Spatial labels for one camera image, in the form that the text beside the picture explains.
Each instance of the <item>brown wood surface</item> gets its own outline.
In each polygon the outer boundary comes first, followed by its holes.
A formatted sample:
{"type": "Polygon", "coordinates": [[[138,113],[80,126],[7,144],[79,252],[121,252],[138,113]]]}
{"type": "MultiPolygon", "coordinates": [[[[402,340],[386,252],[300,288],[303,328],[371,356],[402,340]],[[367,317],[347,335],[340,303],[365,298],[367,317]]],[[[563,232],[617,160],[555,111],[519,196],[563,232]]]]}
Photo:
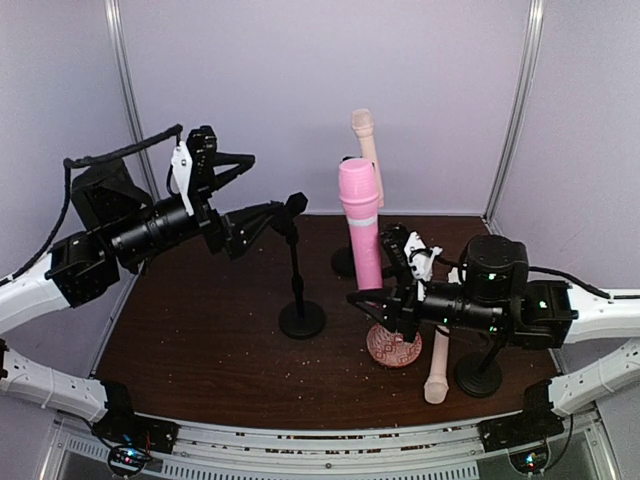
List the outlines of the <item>brown wood surface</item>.
{"type": "MultiPolygon", "coordinates": [[[[478,218],[382,217],[417,229],[427,243],[457,258],[478,218]]],[[[355,280],[337,278],[331,254],[346,245],[343,217],[303,216],[300,264],[306,297],[324,308],[317,337],[296,341],[278,329],[292,300],[289,252],[267,231],[244,257],[211,256],[196,238],[157,258],[138,280],[102,358],[97,377],[125,383],[136,410],[182,420],[268,428],[341,429],[420,425],[513,411],[524,389],[556,373],[547,352],[505,349],[498,357],[503,385],[482,400],[455,385],[463,354],[487,346],[476,333],[455,333],[447,399],[429,405],[423,384],[433,326],[423,325],[424,349],[412,365],[386,369],[366,350],[371,321],[347,304],[355,280]]],[[[438,266],[436,279],[446,271],[438,266]]]]}

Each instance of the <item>cream toy microphone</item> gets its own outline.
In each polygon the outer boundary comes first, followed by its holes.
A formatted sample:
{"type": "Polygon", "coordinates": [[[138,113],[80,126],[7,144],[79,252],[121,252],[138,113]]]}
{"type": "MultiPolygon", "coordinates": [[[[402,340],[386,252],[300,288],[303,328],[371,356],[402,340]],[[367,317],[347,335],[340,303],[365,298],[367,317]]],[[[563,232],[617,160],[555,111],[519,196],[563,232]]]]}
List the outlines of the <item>cream toy microphone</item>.
{"type": "Polygon", "coordinates": [[[351,128],[360,142],[362,158],[373,163],[376,174],[376,186],[378,188],[378,207],[384,207],[384,191],[382,190],[382,175],[376,153],[376,143],[373,139],[373,115],[366,108],[359,108],[351,113],[351,128]]]}
{"type": "MultiPolygon", "coordinates": [[[[460,283],[458,269],[451,270],[448,276],[449,283],[460,283]]],[[[424,384],[424,399],[427,403],[438,404],[444,402],[449,391],[447,382],[447,360],[449,358],[449,337],[439,332],[442,329],[449,333],[449,329],[438,327],[433,341],[433,353],[431,355],[431,371],[424,384]]]]}

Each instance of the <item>black cable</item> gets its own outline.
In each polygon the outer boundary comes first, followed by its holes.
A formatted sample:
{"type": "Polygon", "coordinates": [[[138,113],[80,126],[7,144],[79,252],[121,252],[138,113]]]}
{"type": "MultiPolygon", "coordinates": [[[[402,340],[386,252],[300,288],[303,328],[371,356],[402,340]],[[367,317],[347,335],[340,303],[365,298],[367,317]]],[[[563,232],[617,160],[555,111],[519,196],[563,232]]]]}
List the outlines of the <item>black cable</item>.
{"type": "Polygon", "coordinates": [[[109,445],[109,443],[104,438],[102,438],[100,435],[96,433],[96,431],[93,428],[93,425],[91,425],[91,423],[86,418],[83,418],[79,415],[74,415],[68,412],[63,412],[63,413],[65,415],[69,415],[82,420],[85,423],[85,425],[89,428],[91,435],[93,435],[98,440],[100,440],[100,443],[102,443],[105,447],[109,449],[109,453],[107,455],[107,465],[109,466],[109,469],[114,474],[121,476],[119,472],[116,472],[113,468],[111,468],[111,462],[115,460],[122,463],[123,465],[126,465],[127,462],[125,459],[127,457],[131,457],[131,451],[134,451],[136,453],[135,457],[140,462],[140,465],[136,467],[136,470],[132,470],[131,473],[128,473],[127,474],[128,476],[133,477],[134,475],[139,474],[144,469],[144,467],[153,460],[153,457],[149,454],[148,450],[145,452],[133,445],[127,445],[125,443],[121,443],[117,445],[109,445]]]}
{"type": "Polygon", "coordinates": [[[167,179],[165,181],[166,182],[165,185],[167,186],[167,193],[172,197],[175,197],[178,194],[173,191],[173,188],[171,188],[172,176],[173,176],[173,165],[169,164],[169,170],[167,171],[167,179]]]}
{"type": "Polygon", "coordinates": [[[638,300],[640,299],[640,295],[615,295],[611,296],[604,290],[599,289],[583,280],[580,280],[578,277],[571,275],[570,273],[563,272],[561,270],[555,270],[553,268],[546,267],[529,267],[530,272],[538,272],[545,273],[547,275],[555,275],[556,277],[562,277],[566,280],[569,280],[571,283],[575,283],[580,288],[583,288],[587,292],[596,297],[605,298],[607,300],[638,300]]]}
{"type": "Polygon", "coordinates": [[[539,272],[539,273],[545,273],[547,275],[554,275],[556,277],[562,277],[566,280],[569,280],[571,283],[575,283],[576,285],[578,285],[579,287],[583,288],[584,290],[586,290],[587,292],[591,293],[592,295],[595,295],[596,297],[601,297],[601,298],[606,298],[606,299],[610,299],[611,295],[609,295],[607,292],[604,292],[602,290],[600,290],[597,287],[594,287],[593,285],[588,284],[587,282],[584,282],[582,280],[580,280],[578,277],[575,277],[573,275],[571,275],[570,273],[567,272],[562,272],[560,270],[555,270],[553,268],[546,268],[546,267],[529,267],[529,271],[530,272],[539,272]]]}
{"type": "Polygon", "coordinates": [[[445,336],[445,337],[447,337],[447,338],[450,338],[450,337],[451,337],[451,332],[445,332],[443,329],[441,329],[441,328],[440,328],[440,326],[439,326],[439,325],[436,325],[436,331],[437,331],[440,335],[443,335],[443,336],[445,336]]]}
{"type": "Polygon", "coordinates": [[[549,465],[548,467],[544,468],[544,473],[547,473],[549,470],[551,470],[553,467],[555,467],[558,463],[560,463],[560,460],[562,460],[562,457],[564,456],[565,453],[567,453],[567,450],[569,449],[569,443],[571,443],[571,436],[572,435],[573,435],[573,415],[571,415],[571,417],[570,417],[569,435],[567,435],[567,442],[564,444],[564,448],[560,452],[560,455],[558,455],[556,457],[556,459],[553,461],[553,463],[551,465],[549,465]]]}
{"type": "Polygon", "coordinates": [[[411,262],[413,260],[413,257],[415,257],[416,255],[421,255],[423,253],[426,253],[428,256],[431,256],[432,252],[433,250],[431,250],[430,248],[416,248],[409,254],[409,261],[411,262]]]}
{"type": "Polygon", "coordinates": [[[459,270],[464,270],[463,267],[460,267],[460,264],[458,262],[454,262],[453,260],[449,260],[448,258],[441,257],[440,255],[436,257],[436,262],[441,263],[442,265],[446,265],[447,267],[454,267],[459,270]]]}
{"type": "Polygon", "coordinates": [[[53,239],[56,237],[58,232],[60,231],[60,227],[64,222],[64,219],[69,211],[69,205],[71,203],[71,170],[78,168],[90,167],[91,165],[97,165],[102,163],[110,162],[117,158],[126,157],[133,153],[137,153],[141,150],[149,148],[157,143],[163,142],[172,136],[176,137],[176,140],[179,139],[180,133],[182,132],[182,125],[174,125],[173,127],[165,130],[162,133],[154,135],[153,137],[149,137],[145,140],[142,140],[139,143],[129,145],[128,147],[120,148],[118,150],[114,150],[111,153],[107,153],[104,155],[100,155],[98,157],[84,157],[79,160],[71,160],[70,158],[65,158],[62,162],[62,166],[64,168],[64,200],[62,202],[62,209],[60,210],[60,214],[58,215],[58,219],[54,224],[51,232],[49,232],[49,236],[42,244],[40,249],[29,259],[27,262],[18,268],[13,274],[3,278],[0,280],[0,287],[10,283],[12,280],[20,277],[24,273],[28,272],[36,262],[42,257],[53,242],[53,239]]]}
{"type": "Polygon", "coordinates": [[[69,204],[71,203],[71,169],[68,167],[64,167],[64,200],[62,202],[62,209],[60,210],[60,214],[58,215],[58,219],[56,220],[53,229],[49,233],[49,236],[44,241],[40,249],[29,259],[27,262],[16,270],[12,275],[3,278],[0,280],[0,287],[6,285],[11,282],[12,279],[16,279],[25,272],[29,271],[31,267],[33,267],[36,262],[44,255],[53,242],[53,239],[60,231],[60,227],[62,227],[62,223],[64,222],[64,218],[67,215],[67,211],[69,210],[69,204]]]}
{"type": "Polygon", "coordinates": [[[182,125],[174,125],[171,128],[168,128],[164,132],[161,132],[153,137],[145,138],[139,143],[134,143],[133,145],[129,145],[128,147],[119,148],[118,150],[114,150],[113,152],[106,153],[104,155],[99,155],[97,157],[84,157],[78,160],[71,160],[69,158],[65,159],[65,166],[69,166],[69,168],[84,168],[90,167],[91,165],[99,165],[102,163],[108,163],[117,158],[128,157],[129,155],[133,155],[134,153],[138,153],[142,150],[145,150],[153,145],[156,145],[160,142],[164,142],[165,140],[176,137],[179,138],[180,133],[182,132],[182,125]]]}

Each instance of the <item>white wall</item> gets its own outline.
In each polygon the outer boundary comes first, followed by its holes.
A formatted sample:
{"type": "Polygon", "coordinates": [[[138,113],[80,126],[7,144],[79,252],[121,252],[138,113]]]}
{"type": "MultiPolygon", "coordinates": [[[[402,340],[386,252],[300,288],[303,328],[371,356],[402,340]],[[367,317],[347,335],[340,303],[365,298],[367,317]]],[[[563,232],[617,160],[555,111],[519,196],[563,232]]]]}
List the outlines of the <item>white wall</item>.
{"type": "MultiPolygon", "coordinates": [[[[0,3],[0,272],[42,244],[63,198],[62,159],[131,142],[104,2],[0,3]]],[[[137,166],[131,171],[139,178],[137,166]]],[[[81,230],[70,211],[60,236],[81,230]]],[[[5,336],[33,360],[87,375],[122,283],[77,310],[47,315],[5,336]]],[[[0,397],[0,476],[29,479],[52,414],[0,397]]]]}
{"type": "MultiPolygon", "coordinates": [[[[482,213],[515,93],[527,0],[122,2],[146,133],[210,123],[257,165],[226,208],[304,191],[341,212],[337,168],[371,109],[387,212],[482,213]]],[[[152,155],[164,184],[167,148],[152,155]]]]}
{"type": "MultiPolygon", "coordinates": [[[[547,2],[540,57],[497,224],[530,260],[640,288],[640,3],[547,2]]],[[[565,348],[572,368],[615,342],[565,348]]],[[[640,387],[599,402],[637,477],[640,387]]]]}

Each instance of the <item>pink cylinder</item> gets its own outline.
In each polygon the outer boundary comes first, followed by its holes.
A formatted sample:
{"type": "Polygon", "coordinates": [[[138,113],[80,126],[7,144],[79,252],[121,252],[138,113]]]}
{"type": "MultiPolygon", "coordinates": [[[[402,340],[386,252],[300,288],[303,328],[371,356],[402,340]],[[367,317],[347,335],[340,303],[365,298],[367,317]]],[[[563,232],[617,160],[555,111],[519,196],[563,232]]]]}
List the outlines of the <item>pink cylinder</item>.
{"type": "Polygon", "coordinates": [[[347,216],[359,290],[382,287],[378,244],[378,188],[373,164],[364,158],[340,164],[340,200],[347,216]]]}

